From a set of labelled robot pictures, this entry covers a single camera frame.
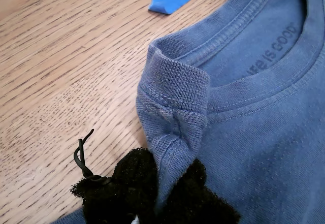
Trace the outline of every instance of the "tabletop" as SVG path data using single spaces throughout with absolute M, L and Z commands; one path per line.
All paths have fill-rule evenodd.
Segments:
M 0 223 L 50 223 L 81 207 L 69 192 L 87 166 L 112 174 L 146 139 L 135 109 L 149 43 L 226 0 L 172 15 L 151 0 L 0 0 Z

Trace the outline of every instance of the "t-shirt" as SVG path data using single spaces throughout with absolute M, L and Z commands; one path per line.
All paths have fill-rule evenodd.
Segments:
M 157 211 L 198 158 L 240 224 L 325 223 L 324 31 L 323 0 L 228 0 L 151 43 L 137 111 Z

